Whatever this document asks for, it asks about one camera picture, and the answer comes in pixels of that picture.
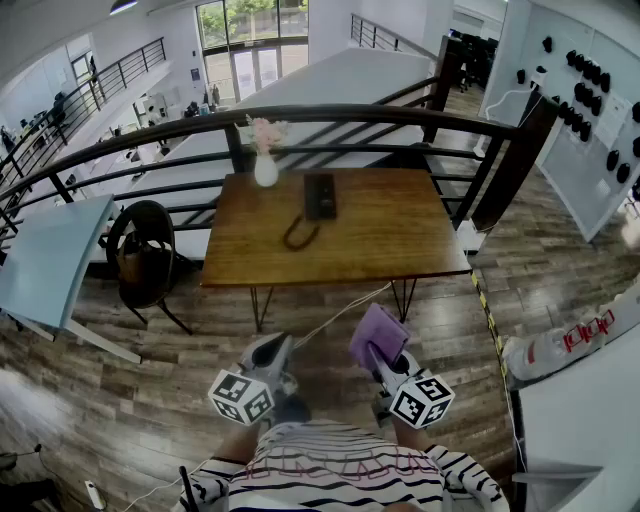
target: light blue table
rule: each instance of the light blue table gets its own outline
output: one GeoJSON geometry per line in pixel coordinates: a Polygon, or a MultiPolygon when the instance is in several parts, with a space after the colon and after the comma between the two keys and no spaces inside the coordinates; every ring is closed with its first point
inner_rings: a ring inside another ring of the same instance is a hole
{"type": "Polygon", "coordinates": [[[101,196],[25,218],[0,269],[0,308],[47,339],[31,321],[66,328],[133,363],[140,356],[90,331],[71,315],[91,254],[110,217],[119,211],[113,196],[101,196]]]}

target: purple cloth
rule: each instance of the purple cloth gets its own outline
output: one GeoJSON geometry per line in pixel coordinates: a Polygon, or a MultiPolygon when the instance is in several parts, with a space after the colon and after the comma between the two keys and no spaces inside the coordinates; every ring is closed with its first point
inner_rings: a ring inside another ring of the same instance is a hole
{"type": "Polygon", "coordinates": [[[392,365],[409,340],[409,331],[391,313],[379,304],[371,304],[351,338],[349,353],[358,364],[373,372],[376,365],[367,350],[373,343],[392,365]]]}

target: wooden table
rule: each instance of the wooden table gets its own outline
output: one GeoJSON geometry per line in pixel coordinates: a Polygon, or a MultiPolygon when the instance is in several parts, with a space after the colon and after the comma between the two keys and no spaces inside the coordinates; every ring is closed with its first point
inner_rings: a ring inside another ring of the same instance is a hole
{"type": "Polygon", "coordinates": [[[251,288],[260,331],[277,285],[404,280],[401,321],[421,277],[471,271],[429,174],[417,169],[322,169],[290,171],[271,188],[258,186],[250,173],[227,176],[209,238],[202,286],[251,288]],[[314,226],[316,239],[291,251],[283,236],[304,213],[306,172],[334,175],[338,216],[303,220],[291,236],[303,241],[314,226]],[[406,301],[406,279],[413,287],[406,301]],[[258,317],[258,286],[271,290],[258,317]]]}

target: power strip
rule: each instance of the power strip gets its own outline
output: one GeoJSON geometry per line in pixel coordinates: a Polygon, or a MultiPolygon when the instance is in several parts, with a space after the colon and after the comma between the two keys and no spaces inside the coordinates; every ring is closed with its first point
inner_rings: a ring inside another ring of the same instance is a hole
{"type": "Polygon", "coordinates": [[[102,496],[100,496],[100,493],[98,492],[98,489],[96,489],[96,486],[93,484],[93,482],[91,482],[90,480],[85,480],[84,485],[87,486],[87,492],[89,493],[89,498],[91,498],[91,503],[93,503],[93,506],[95,507],[95,509],[96,510],[106,509],[107,504],[102,499],[102,496]]]}

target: chair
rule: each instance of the chair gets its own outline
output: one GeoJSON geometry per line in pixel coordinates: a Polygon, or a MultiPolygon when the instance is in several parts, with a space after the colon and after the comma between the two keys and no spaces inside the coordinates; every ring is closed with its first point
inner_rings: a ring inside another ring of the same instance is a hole
{"type": "Polygon", "coordinates": [[[176,258],[189,260],[176,253],[173,223],[162,205],[139,201],[124,210],[109,232],[106,252],[109,267],[120,281],[120,298],[134,315],[146,325],[147,320],[137,309],[158,306],[185,332],[193,334],[169,311],[164,300],[175,284],[176,258]]]}

